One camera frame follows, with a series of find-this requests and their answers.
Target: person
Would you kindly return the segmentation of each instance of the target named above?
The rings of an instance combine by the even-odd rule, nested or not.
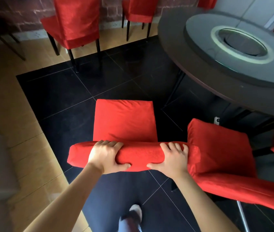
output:
[[[76,179],[25,229],[25,232],[71,232],[91,190],[103,174],[125,171],[130,164],[117,164],[115,156],[123,143],[99,141],[89,155],[85,168]],[[201,232],[240,232],[231,220],[197,185],[187,171],[188,147],[183,151],[178,143],[160,144],[165,160],[161,164],[149,163],[177,184],[190,206]],[[133,205],[119,219],[119,232],[140,230],[142,211]]]

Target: white shoe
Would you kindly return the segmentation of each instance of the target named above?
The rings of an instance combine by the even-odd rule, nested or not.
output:
[[[140,222],[142,221],[142,210],[138,204],[131,206],[130,211],[135,211],[139,215]]]

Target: white baseboard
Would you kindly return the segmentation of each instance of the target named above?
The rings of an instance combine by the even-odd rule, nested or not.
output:
[[[159,17],[154,17],[152,23],[158,23],[160,20]],[[131,23],[132,26],[134,25],[141,25],[141,23]],[[106,22],[101,23],[99,29],[110,29],[110,28],[119,28],[122,26],[122,21],[114,21],[114,22]],[[46,31],[44,29],[41,30],[35,30],[35,31],[26,31],[26,32],[17,32],[13,34],[19,41],[25,41],[25,40],[35,40],[40,38],[48,38],[48,35],[46,34]],[[2,35],[2,37],[7,42],[14,42],[14,40],[9,35]]]

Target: right forearm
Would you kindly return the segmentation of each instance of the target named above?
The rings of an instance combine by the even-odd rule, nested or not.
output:
[[[201,232],[239,232],[188,173],[174,181],[189,204]]]

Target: brick wall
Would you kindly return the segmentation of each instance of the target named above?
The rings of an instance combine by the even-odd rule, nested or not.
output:
[[[164,9],[177,6],[194,6],[198,0],[159,0],[155,16]],[[0,0],[0,18],[13,32],[43,29],[39,19],[55,14],[53,0]],[[121,20],[121,0],[101,0],[100,21]]]

